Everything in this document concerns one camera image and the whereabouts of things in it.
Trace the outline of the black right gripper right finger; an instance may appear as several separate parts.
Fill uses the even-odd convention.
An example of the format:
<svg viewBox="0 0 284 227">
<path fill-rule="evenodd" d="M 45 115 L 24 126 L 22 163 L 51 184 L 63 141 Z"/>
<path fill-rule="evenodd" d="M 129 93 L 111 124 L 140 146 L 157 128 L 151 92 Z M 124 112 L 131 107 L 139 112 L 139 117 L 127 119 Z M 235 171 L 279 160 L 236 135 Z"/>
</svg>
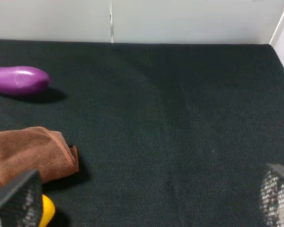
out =
<svg viewBox="0 0 284 227">
<path fill-rule="evenodd" d="M 267 164 L 260 187 L 259 208 L 267 227 L 284 227 L 284 166 Z"/>
</svg>

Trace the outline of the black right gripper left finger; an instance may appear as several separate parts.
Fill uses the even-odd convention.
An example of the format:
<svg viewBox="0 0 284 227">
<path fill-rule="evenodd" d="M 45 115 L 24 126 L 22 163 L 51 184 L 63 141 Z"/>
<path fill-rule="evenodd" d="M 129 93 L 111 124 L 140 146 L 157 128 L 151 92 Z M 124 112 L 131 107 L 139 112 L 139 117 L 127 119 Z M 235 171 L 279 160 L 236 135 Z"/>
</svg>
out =
<svg viewBox="0 0 284 227">
<path fill-rule="evenodd" d="M 42 182 L 36 169 L 0 188 L 0 227 L 37 227 L 42 214 Z"/>
</svg>

